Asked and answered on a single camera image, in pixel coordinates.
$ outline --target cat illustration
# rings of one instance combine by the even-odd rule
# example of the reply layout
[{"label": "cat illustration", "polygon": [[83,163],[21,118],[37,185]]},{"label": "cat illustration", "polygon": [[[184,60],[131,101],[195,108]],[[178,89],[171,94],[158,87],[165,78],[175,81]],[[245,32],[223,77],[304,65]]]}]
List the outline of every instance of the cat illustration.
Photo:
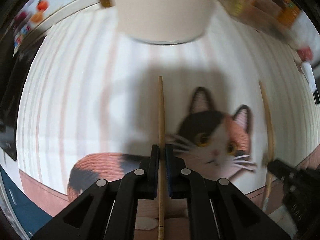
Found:
[{"label": "cat illustration", "polygon": [[[250,158],[251,111],[242,105],[234,115],[215,109],[210,92],[195,89],[188,115],[176,134],[167,135],[177,157],[204,178],[232,178],[241,170],[254,171]],[[96,153],[85,156],[73,166],[68,182],[68,198],[76,199],[98,179],[113,181],[139,167],[144,157],[121,153]],[[175,199],[166,201],[166,216],[186,216],[187,203]],[[156,219],[155,200],[139,200],[137,217]]]},{"label": "cat illustration", "polygon": [[240,170],[254,171],[250,158],[252,115],[248,106],[240,106],[234,115],[215,109],[210,92],[196,88],[188,116],[177,134],[169,135],[177,157],[204,178],[232,178]]}]

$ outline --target blue surface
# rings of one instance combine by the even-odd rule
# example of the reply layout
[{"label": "blue surface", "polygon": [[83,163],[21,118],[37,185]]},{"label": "blue surface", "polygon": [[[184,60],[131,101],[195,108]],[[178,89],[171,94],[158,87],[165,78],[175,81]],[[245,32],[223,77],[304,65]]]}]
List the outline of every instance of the blue surface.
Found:
[{"label": "blue surface", "polygon": [[31,237],[36,231],[49,222],[52,216],[34,204],[15,185],[1,166],[0,172],[12,209],[25,232]]}]

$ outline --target silver rivet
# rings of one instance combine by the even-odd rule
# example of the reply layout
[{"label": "silver rivet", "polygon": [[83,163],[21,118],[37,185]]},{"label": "silver rivet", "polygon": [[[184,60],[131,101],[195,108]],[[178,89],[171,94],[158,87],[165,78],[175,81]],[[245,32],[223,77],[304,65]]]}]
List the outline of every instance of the silver rivet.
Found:
[{"label": "silver rivet", "polygon": [[290,190],[290,192],[294,192],[296,190],[296,186],[292,185],[289,190]]},{"label": "silver rivet", "polygon": [[143,169],[136,169],[136,170],[134,171],[134,174],[136,174],[136,175],[138,175],[138,176],[141,176],[141,175],[144,174],[144,170],[143,170]]},{"label": "silver rivet", "polygon": [[187,169],[187,168],[184,168],[184,169],[181,170],[181,173],[182,173],[183,175],[189,175],[189,174],[191,173],[191,170],[189,170],[189,169]]},{"label": "silver rivet", "polygon": [[98,179],[97,180],[97,186],[98,187],[103,187],[107,184],[107,181],[105,179]]},{"label": "silver rivet", "polygon": [[229,180],[227,180],[226,178],[221,178],[219,179],[219,183],[223,186],[226,186],[229,184]]}]

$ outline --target cat ear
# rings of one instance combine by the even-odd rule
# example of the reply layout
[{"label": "cat ear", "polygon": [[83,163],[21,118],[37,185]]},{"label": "cat ear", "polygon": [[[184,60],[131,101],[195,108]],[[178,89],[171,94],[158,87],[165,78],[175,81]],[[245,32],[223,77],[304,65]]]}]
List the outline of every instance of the cat ear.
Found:
[{"label": "cat ear", "polygon": [[249,133],[251,127],[251,111],[248,106],[240,106],[232,119],[240,125],[246,133]]},{"label": "cat ear", "polygon": [[204,87],[197,87],[192,97],[189,113],[195,114],[213,109],[214,105],[210,92]]}]

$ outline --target pink inner ear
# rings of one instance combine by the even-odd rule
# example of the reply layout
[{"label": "pink inner ear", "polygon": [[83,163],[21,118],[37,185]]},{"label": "pink inner ear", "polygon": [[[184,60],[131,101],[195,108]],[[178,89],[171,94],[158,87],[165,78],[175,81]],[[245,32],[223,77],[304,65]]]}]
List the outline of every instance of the pink inner ear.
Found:
[{"label": "pink inner ear", "polygon": [[208,110],[209,107],[206,96],[203,93],[197,93],[192,104],[192,113],[195,114]]},{"label": "pink inner ear", "polygon": [[243,130],[247,130],[247,110],[246,109],[241,109],[240,112],[237,114],[235,121],[238,125],[242,127]]}]

